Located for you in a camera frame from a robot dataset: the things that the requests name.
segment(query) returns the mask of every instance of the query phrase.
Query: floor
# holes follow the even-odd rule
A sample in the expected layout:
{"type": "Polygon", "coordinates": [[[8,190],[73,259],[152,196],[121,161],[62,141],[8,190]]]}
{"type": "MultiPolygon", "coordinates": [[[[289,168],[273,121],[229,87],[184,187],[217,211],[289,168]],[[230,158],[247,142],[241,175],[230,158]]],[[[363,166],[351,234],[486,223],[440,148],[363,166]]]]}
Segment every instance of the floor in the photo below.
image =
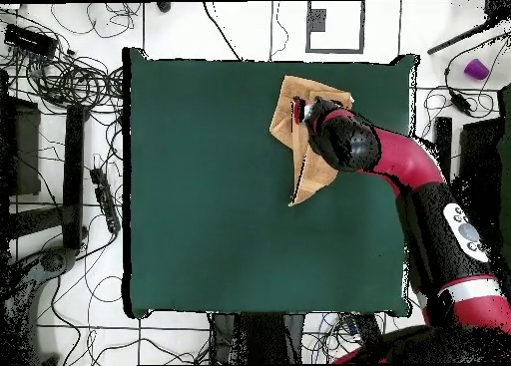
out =
{"type": "MultiPolygon", "coordinates": [[[[350,2],[312,2],[311,8],[326,8],[329,17],[337,14],[337,17],[340,17],[339,20],[343,20],[344,23],[358,24],[356,14],[359,13],[355,11],[353,15],[351,11],[353,5],[348,4],[350,2]]],[[[112,9],[121,9],[122,5],[109,5],[110,11],[105,4],[92,4],[89,8],[87,4],[63,4],[55,5],[53,8],[51,5],[24,5],[19,10],[18,17],[0,12],[2,21],[0,29],[4,31],[5,23],[17,22],[22,27],[35,25],[34,22],[39,23],[64,36],[77,57],[89,57],[90,64],[98,68],[103,65],[95,63],[94,60],[99,60],[109,72],[121,66],[123,47],[143,48],[153,59],[230,60],[235,58],[220,32],[209,20],[202,3],[173,3],[171,11],[166,14],[159,11],[156,3],[143,6],[130,4],[132,9],[137,11],[137,15],[131,17],[133,25],[128,29],[115,24],[115,22],[127,23],[126,17],[118,16],[111,20],[114,15],[112,9]],[[91,22],[88,13],[92,21],[96,22],[96,31],[89,31],[91,22]],[[108,37],[121,31],[123,33],[118,36],[108,37]]],[[[474,36],[468,41],[460,42],[435,55],[428,56],[426,51],[432,46],[482,23],[483,1],[366,1],[363,54],[305,53],[306,2],[264,1],[208,3],[207,5],[212,17],[217,20],[226,37],[231,41],[234,50],[239,56],[248,60],[267,61],[270,51],[274,52],[272,55],[274,61],[309,62],[388,63],[398,54],[419,54],[421,61],[418,68],[416,93],[417,134],[424,135],[429,140],[432,138],[432,132],[424,132],[428,123],[428,112],[424,108],[424,103],[427,99],[430,109],[441,108],[445,104],[446,100],[442,95],[445,95],[446,90],[441,86],[445,84],[443,70],[449,60],[489,37],[509,30],[510,27],[509,24],[500,25],[483,35],[474,36]]],[[[328,34],[323,38],[324,40],[315,40],[314,43],[322,44],[322,47],[334,48],[342,45],[342,40],[335,39],[338,39],[339,31],[343,31],[342,26],[337,29],[330,23],[326,25],[326,30],[328,34]]],[[[463,74],[465,65],[471,59],[478,58],[490,68],[503,44],[503,41],[497,41],[475,52],[459,56],[451,65],[449,85],[466,89],[467,92],[477,95],[483,82],[466,77],[463,74]]],[[[511,81],[509,66],[511,57],[506,53],[506,48],[502,50],[489,79],[484,83],[484,91],[481,92],[483,96],[480,97],[480,104],[474,116],[482,117],[487,113],[489,113],[488,118],[498,116],[496,91],[511,81]],[[491,107],[490,99],[494,101],[493,107],[491,107]]],[[[6,52],[6,46],[1,44],[0,54],[6,55],[6,52]]],[[[48,112],[40,100],[25,93],[30,93],[26,79],[18,79],[16,89],[16,95],[19,98],[32,99],[39,103],[42,112],[48,112]]],[[[438,110],[432,110],[430,114],[434,116],[437,112],[438,110]]],[[[452,117],[453,120],[452,172],[455,174],[457,168],[455,157],[459,152],[459,132],[464,124],[475,119],[464,116],[453,107],[447,107],[441,111],[441,114],[452,117]]],[[[115,116],[112,113],[101,114],[97,116],[97,119],[104,125],[108,125],[115,120],[115,116]]],[[[89,168],[94,161],[97,165],[105,159],[109,150],[107,139],[111,140],[115,131],[109,127],[109,133],[106,135],[106,127],[101,126],[99,122],[90,120],[86,125],[85,164],[89,168]]],[[[40,172],[57,202],[62,201],[63,164],[51,159],[57,159],[56,155],[60,158],[63,156],[63,146],[59,144],[64,142],[64,124],[65,118],[62,116],[45,115],[40,129],[40,172]]],[[[115,139],[114,146],[121,158],[123,152],[121,138],[115,139]]],[[[122,161],[113,158],[110,162],[108,167],[112,191],[116,193],[117,202],[122,203],[122,161]]],[[[107,232],[104,219],[101,216],[95,218],[100,210],[94,196],[94,186],[88,180],[88,176],[85,175],[85,177],[84,223],[90,224],[88,249],[91,251],[104,245],[109,240],[110,234],[107,232]]],[[[13,197],[11,211],[43,207],[48,203],[52,204],[52,199],[43,186],[38,195],[24,195],[17,199],[13,197]]],[[[51,237],[55,237],[51,242],[58,243],[59,234],[60,229],[54,228],[13,240],[11,252],[15,257],[23,257],[40,249],[51,237]]],[[[92,359],[87,352],[87,345],[92,342],[93,357],[100,365],[159,365],[170,361],[173,364],[179,364],[181,357],[177,358],[176,355],[187,352],[197,355],[208,339],[209,323],[206,314],[157,311],[142,321],[129,319],[124,314],[122,301],[119,299],[121,282],[119,278],[114,277],[121,277],[123,272],[122,236],[121,232],[120,237],[112,245],[101,250],[101,254],[98,252],[88,257],[87,261],[77,263],[62,277],[55,307],[62,317],[78,327],[81,335],[78,345],[66,364],[91,365],[92,359]],[[143,338],[141,343],[137,342],[139,335],[143,338]],[[129,346],[104,350],[126,344],[129,346]]],[[[78,337],[77,330],[61,322],[50,308],[56,284],[57,281],[52,280],[42,291],[38,306],[38,336],[41,350],[47,353],[58,352],[61,356],[60,364],[62,364],[78,337]]],[[[335,316],[335,314],[324,315],[319,312],[306,316],[303,362],[325,361],[322,353],[311,353],[310,349],[317,342],[317,333],[327,333],[335,316]]],[[[420,311],[416,306],[410,318],[392,319],[384,314],[378,316],[381,326],[384,326],[387,332],[422,323],[420,311]]],[[[352,350],[356,346],[352,342],[340,344],[341,346],[331,347],[332,350],[338,351],[338,355],[341,355],[343,348],[352,350]]]]}

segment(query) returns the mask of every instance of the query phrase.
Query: towel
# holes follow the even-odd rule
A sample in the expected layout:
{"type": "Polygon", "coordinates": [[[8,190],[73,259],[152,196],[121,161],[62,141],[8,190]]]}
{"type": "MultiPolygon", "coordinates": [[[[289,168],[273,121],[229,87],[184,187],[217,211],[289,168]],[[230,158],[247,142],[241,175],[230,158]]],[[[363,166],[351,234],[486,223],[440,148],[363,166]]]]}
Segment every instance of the towel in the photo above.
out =
{"type": "Polygon", "coordinates": [[[295,96],[309,102],[314,102],[315,97],[320,96],[339,101],[349,110],[354,102],[348,92],[313,80],[284,76],[269,132],[292,149],[294,186],[289,206],[307,200],[319,189],[332,183],[337,176],[337,170],[329,166],[320,155],[315,154],[308,144],[308,132],[305,125],[292,123],[292,98],[295,96]]]}

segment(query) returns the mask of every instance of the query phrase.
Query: power strip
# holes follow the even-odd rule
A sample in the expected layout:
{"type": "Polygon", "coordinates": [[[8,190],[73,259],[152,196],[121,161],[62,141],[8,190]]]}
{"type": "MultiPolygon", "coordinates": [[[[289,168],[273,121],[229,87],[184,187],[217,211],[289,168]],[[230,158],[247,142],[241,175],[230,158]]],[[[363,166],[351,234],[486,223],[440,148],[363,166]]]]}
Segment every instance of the power strip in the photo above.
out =
{"type": "Polygon", "coordinates": [[[121,223],[117,216],[114,197],[110,191],[110,185],[107,181],[107,176],[101,169],[90,170],[92,183],[97,185],[94,192],[96,200],[100,204],[101,212],[105,215],[107,220],[107,228],[111,234],[117,234],[121,230],[121,223]]]}

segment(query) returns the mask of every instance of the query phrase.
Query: black border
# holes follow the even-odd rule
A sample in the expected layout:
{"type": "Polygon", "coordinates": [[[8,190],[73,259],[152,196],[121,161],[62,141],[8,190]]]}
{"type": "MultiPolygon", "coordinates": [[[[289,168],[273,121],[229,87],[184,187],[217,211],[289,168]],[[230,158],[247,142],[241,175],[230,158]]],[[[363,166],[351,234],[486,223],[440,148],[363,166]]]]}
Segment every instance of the black border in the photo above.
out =
{"type": "Polygon", "coordinates": [[[310,20],[310,15],[312,13],[311,3],[312,1],[307,1],[305,53],[362,55],[365,43],[365,1],[360,1],[360,33],[358,35],[358,49],[310,49],[310,31],[312,27],[312,23],[310,20]]]}

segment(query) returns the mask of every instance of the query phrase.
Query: electronic device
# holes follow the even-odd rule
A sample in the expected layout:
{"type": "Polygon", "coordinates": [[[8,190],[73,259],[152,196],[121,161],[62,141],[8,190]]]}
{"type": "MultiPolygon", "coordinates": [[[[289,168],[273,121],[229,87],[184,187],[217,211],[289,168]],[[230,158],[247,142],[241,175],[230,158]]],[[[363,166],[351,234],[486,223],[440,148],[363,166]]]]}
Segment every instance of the electronic device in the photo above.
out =
{"type": "Polygon", "coordinates": [[[96,200],[100,204],[101,212],[105,215],[107,228],[111,234],[117,234],[121,230],[121,223],[117,216],[114,197],[110,191],[107,176],[101,169],[90,170],[91,180],[96,184],[95,188],[96,200]]]}
{"type": "Polygon", "coordinates": [[[4,42],[6,45],[42,55],[49,59],[55,56],[58,45],[57,40],[45,34],[22,29],[14,24],[7,25],[4,42]]]}

